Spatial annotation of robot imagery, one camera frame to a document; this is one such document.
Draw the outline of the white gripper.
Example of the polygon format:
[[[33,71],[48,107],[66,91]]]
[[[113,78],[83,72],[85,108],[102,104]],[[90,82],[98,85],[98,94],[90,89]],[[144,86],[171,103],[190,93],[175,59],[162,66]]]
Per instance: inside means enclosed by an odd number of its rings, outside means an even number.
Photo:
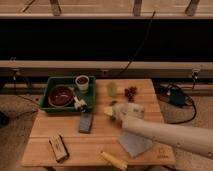
[[[104,114],[122,122],[126,116],[133,116],[142,119],[145,108],[136,103],[115,103],[112,106],[104,108]]]

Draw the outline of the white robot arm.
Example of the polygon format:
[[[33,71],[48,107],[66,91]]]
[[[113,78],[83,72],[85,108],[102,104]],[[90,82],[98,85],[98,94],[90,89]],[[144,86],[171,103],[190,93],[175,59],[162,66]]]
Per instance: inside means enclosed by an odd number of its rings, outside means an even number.
[[[116,103],[104,113],[121,124],[118,141],[132,158],[159,142],[213,160],[213,129],[146,121],[145,108],[135,103]]]

